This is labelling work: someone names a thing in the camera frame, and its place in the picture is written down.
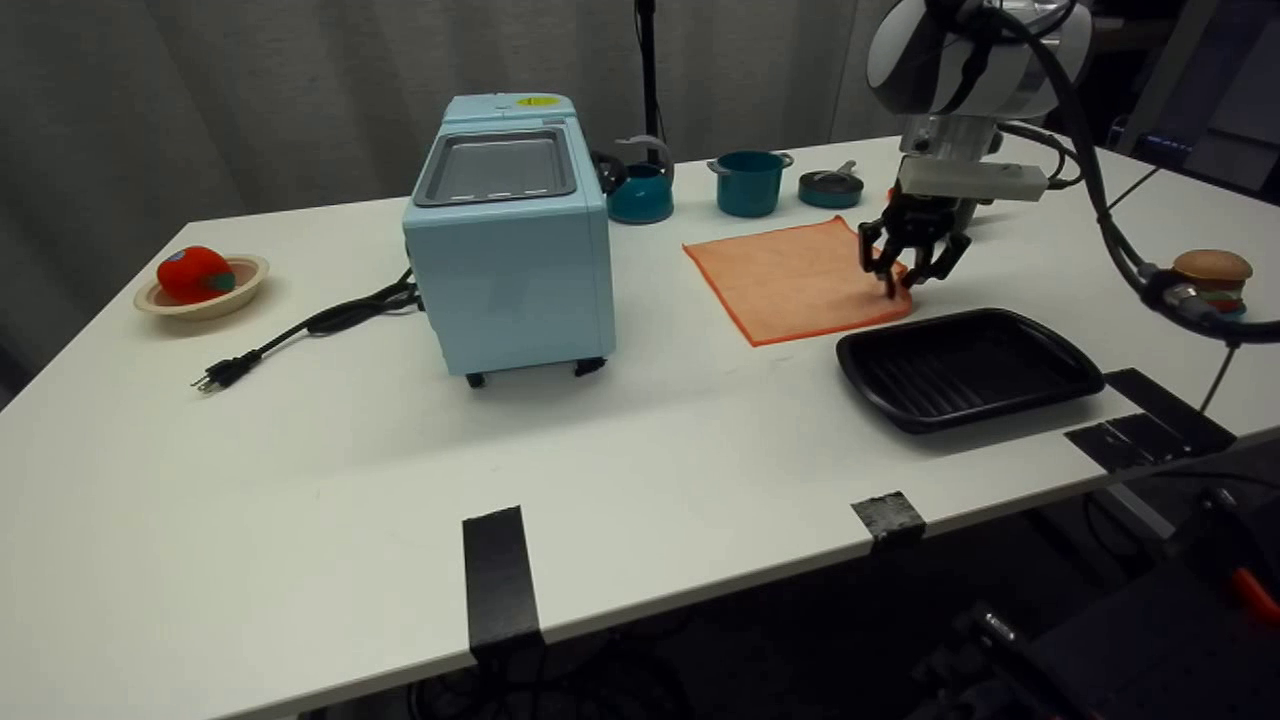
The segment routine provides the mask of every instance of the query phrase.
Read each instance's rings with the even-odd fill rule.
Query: blue mug
[[[728,150],[712,159],[721,175],[716,203],[724,216],[769,216],[778,213],[778,197],[785,184],[785,166],[794,166],[789,150]]]

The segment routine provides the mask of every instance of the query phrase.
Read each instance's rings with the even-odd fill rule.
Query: small plate
[[[159,321],[213,321],[213,316],[229,316],[235,306],[246,306],[268,279],[268,261],[260,256],[229,256],[234,271],[235,271],[235,288],[226,297],[213,297],[204,305],[180,305],[171,297],[164,297],[164,288],[152,279],[145,284],[132,305],[150,316]]]

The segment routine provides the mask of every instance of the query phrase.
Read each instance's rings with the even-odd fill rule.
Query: black baking tray
[[[1104,388],[1100,367],[1046,325],[1006,312],[955,312],[837,343],[852,388],[905,430],[940,430]]]

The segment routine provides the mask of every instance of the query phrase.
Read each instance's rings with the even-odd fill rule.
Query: brown object
[[[914,312],[914,297],[883,297],[864,271],[857,230],[833,216],[760,234],[686,243],[733,325],[760,349],[883,325]]]
[[[1174,271],[1189,276],[1196,297],[1209,301],[1215,312],[1244,312],[1244,284],[1254,264],[1237,252],[1220,249],[1191,249],[1174,261]]]

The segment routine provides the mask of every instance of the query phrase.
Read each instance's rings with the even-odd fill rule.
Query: gray wall
[[[673,150],[888,132],[891,0],[661,0]],[[180,223],[404,197],[456,92],[639,129],[633,0],[5,0],[0,349],[37,373]]]

